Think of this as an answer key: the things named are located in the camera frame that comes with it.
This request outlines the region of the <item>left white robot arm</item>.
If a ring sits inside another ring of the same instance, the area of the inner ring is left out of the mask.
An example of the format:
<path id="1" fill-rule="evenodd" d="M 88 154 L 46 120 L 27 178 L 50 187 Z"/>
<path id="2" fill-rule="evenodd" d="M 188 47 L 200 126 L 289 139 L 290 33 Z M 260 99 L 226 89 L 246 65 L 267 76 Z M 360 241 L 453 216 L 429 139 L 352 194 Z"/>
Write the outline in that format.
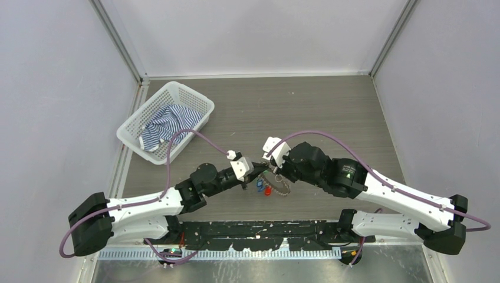
<path id="1" fill-rule="evenodd" d="M 162 239 L 167 244 L 180 239 L 177 216 L 206 206 L 206 197 L 236 186 L 246 188 L 268 169 L 266 163 L 232 162 L 218 170 L 203 163 L 189 178 L 161 191 L 133 198 L 107 199 L 93 193 L 69 217 L 70 230 L 63 240 L 73 242 L 73 256 L 94 254 L 108 244 L 134 239 Z"/>

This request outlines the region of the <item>blue key tag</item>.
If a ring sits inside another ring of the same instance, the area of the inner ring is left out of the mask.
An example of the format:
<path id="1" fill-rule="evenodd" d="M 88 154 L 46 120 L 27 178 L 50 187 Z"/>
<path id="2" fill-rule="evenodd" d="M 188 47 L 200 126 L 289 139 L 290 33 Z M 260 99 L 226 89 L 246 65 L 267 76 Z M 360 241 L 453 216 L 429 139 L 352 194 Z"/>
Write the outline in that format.
<path id="1" fill-rule="evenodd" d="M 256 182 L 256 187 L 258 188 L 258 192 L 262 192 L 265 189 L 264 181 L 262 179 L 258 179 Z"/>

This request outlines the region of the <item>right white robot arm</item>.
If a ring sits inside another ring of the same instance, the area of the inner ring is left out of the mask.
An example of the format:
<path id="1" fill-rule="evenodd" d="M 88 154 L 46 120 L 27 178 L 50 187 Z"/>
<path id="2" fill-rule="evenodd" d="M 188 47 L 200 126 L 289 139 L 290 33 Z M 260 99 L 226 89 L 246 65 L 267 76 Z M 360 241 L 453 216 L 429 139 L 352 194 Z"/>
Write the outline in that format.
<path id="1" fill-rule="evenodd" d="M 302 181 L 335 197 L 368 201 L 396 211 L 376 216 L 344 209 L 336 227 L 344 242 L 372 235 L 420 239 L 435 252 L 457 255 L 466 241 L 463 216 L 452 213 L 467 212 L 468 199 L 462 195 L 446 198 L 420 192 L 377 171 L 370 173 L 353 159 L 331 159 L 307 142 L 293 148 L 286 143 L 277 148 L 264 146 L 263 150 L 264 158 L 277 166 L 276 172 L 291 182 Z"/>

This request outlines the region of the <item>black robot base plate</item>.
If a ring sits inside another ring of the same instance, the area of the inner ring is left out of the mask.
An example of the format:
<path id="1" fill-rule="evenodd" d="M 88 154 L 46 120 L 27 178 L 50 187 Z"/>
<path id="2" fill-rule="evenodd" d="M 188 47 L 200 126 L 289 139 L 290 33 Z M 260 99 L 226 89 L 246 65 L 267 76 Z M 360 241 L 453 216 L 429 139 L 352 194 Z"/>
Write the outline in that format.
<path id="1" fill-rule="evenodd" d="M 328 221 L 184 221 L 167 235 L 152 239 L 156 245 L 178 245 L 192 251 L 276 251 L 287 244 L 291 251 L 326 251 L 359 244 L 361 238 L 342 233 Z"/>

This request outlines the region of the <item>large metal keyring disc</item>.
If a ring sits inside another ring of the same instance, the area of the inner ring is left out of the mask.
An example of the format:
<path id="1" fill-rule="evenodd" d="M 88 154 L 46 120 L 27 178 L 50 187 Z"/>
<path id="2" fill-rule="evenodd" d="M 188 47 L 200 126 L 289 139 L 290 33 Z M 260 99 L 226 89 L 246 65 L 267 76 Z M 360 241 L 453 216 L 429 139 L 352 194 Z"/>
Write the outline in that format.
<path id="1" fill-rule="evenodd" d="M 280 196 L 287 196 L 291 192 L 288 181 L 281 175 L 275 175 L 271 172 L 266 172 L 260 177 L 260 179 L 264 181 L 265 188 L 270 187 L 272 189 L 272 193 L 275 192 Z"/>

